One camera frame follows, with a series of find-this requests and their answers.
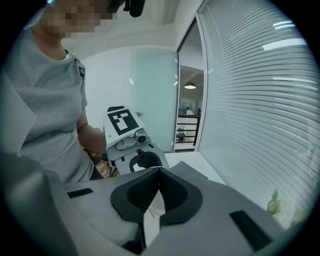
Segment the window blind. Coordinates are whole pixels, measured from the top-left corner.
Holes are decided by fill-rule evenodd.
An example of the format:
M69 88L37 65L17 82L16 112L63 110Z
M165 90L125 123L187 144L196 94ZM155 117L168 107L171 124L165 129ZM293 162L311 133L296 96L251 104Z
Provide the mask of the window blind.
M319 187L319 68L267 0L200 8L208 90L199 152L227 185L266 209L275 189L308 210Z

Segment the person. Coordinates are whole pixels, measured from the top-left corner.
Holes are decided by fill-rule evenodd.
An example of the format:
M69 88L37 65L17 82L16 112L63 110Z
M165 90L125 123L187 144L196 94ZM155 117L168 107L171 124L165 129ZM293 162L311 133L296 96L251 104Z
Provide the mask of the person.
M84 65L62 39L92 32L124 0L56 0L23 29L2 66L6 83L36 119L20 153L57 172L62 182L102 179L83 148L106 152L104 133L88 124Z

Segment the gray t-shirt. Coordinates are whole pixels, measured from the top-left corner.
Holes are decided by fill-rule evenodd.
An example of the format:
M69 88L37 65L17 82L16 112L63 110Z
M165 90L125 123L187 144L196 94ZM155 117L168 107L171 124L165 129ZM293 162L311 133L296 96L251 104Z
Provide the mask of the gray t-shirt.
M87 105L85 67L71 53L64 60L46 56L28 27L15 41L1 72L36 115L21 154L57 172L62 182L88 181L94 165L76 129Z

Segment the ceiling light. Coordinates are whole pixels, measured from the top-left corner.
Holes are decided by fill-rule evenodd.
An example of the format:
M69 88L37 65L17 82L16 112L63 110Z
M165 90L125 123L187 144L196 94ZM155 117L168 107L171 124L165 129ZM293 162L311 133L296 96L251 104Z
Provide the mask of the ceiling light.
M193 82L188 82L184 88L186 89L196 89L197 87L195 86L195 84Z

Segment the door frame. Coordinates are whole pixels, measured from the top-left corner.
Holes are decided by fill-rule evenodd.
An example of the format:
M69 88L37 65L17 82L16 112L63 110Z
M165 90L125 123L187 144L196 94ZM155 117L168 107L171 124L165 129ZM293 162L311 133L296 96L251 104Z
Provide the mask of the door frame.
M202 55L203 55L203 96L202 96L202 109L201 109L201 118L198 129L198 136L196 138L196 144L194 151L199 150L202 132L204 130L204 123L206 119L206 109L207 109L207 99L208 99L208 57L207 57L207 48L206 41L204 36L204 31L199 17L199 10L195 14L196 22L198 24L201 45L202 45Z
M204 32L202 29L202 25L200 23L200 18L198 11L195 13L194 18L192 19L188 30L186 31L183 39L181 40L181 43L179 44L177 51L177 59L178 59L178 87L177 87L177 107L176 107L176 119L175 119L175 127L174 127L174 142L173 142L173 152L175 152L176 147L176 132L178 127L178 115L179 115L179 98L180 98L180 87L181 87L181 80L180 80L180 71L181 66L179 62L179 52L181 48L183 47L184 42L186 41L191 29L196 25L198 25L199 33L200 33L200 39L201 39L201 45L202 45L202 54L203 54L203 96L202 96L202 108L201 108L201 118L198 128L198 134L196 139L196 144L194 147L194 151L199 150L200 142L201 142L201 136L204 128L204 122L206 117L206 107L207 107L207 98L208 98L208 59L207 59L207 49L206 49L206 43L205 43L205 37Z

